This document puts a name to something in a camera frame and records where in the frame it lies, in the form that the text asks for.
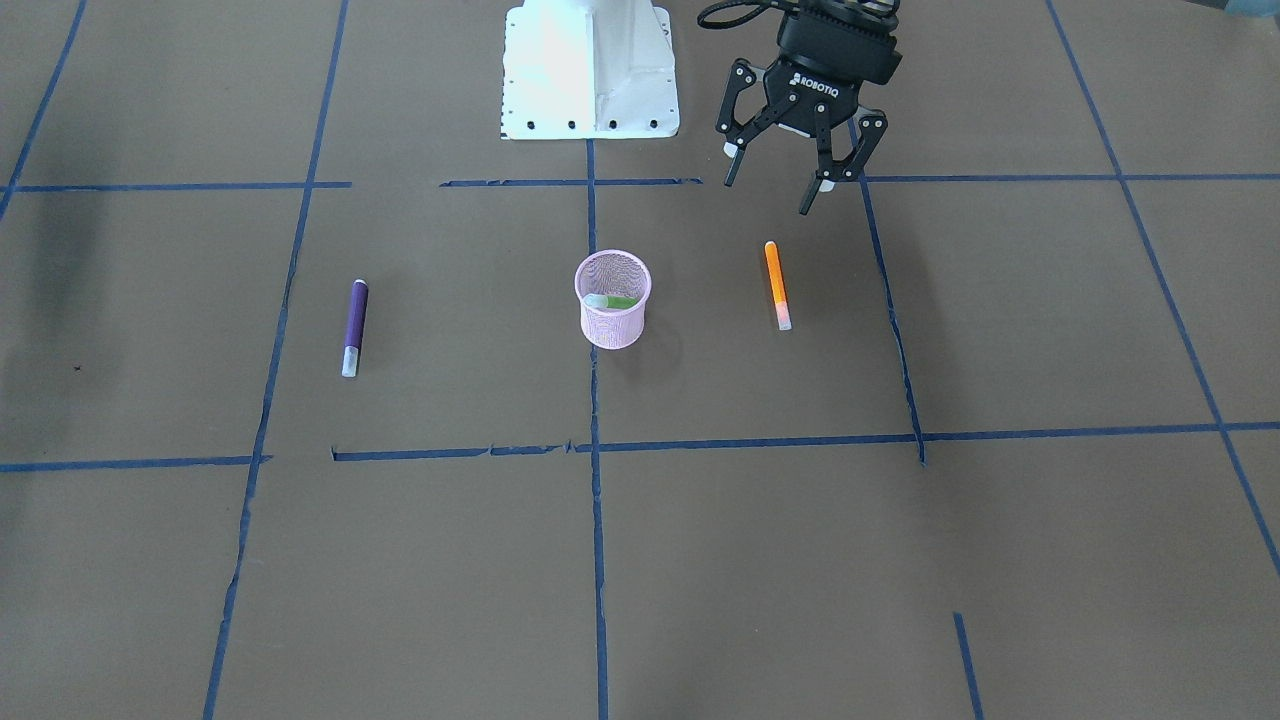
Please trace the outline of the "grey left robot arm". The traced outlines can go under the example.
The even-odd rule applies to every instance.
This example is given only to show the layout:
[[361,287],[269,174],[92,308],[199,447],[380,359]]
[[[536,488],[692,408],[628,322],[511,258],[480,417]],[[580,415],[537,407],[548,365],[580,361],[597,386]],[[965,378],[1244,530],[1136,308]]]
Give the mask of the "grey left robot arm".
[[819,193],[858,182],[888,128],[887,115],[860,102],[865,83],[884,86],[902,59],[893,32],[897,1],[721,1],[699,12],[703,29],[732,29],[781,12],[778,56],[764,68],[739,58],[731,65],[716,131],[736,181],[750,142],[771,127],[815,143],[815,170],[799,211]]

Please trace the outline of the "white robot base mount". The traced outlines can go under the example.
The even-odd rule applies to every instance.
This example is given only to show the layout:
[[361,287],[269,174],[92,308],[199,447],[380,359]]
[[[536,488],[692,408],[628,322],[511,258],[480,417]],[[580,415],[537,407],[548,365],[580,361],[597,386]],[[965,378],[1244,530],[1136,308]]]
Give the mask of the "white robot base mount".
[[669,138],[681,110],[669,13],[652,1],[524,1],[504,18],[500,137]]

